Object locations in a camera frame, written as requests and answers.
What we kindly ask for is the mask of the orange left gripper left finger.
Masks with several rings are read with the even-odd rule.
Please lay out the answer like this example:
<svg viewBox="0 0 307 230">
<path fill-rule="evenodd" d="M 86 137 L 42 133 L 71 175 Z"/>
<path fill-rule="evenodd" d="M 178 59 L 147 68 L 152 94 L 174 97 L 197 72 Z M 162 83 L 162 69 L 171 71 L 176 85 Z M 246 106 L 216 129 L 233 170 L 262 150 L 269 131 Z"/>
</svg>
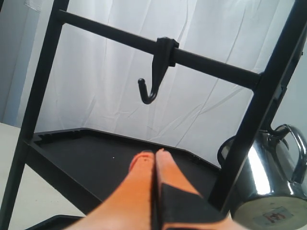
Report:
<svg viewBox="0 0 307 230">
<path fill-rule="evenodd" d="M 155 158 L 149 151 L 134 156 L 118 188 L 69 230 L 149 230 Z"/>
</svg>

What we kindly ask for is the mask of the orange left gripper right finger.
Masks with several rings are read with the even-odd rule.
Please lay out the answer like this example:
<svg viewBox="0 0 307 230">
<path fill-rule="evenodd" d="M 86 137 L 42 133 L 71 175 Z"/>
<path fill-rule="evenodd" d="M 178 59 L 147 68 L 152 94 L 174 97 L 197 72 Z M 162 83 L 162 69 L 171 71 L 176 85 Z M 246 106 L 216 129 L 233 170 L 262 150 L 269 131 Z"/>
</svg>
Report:
<svg viewBox="0 0 307 230">
<path fill-rule="evenodd" d="M 171 153 L 155 155 L 159 214 L 163 230 L 241 230 L 242 226 L 212 207 L 189 182 Z"/>
</svg>

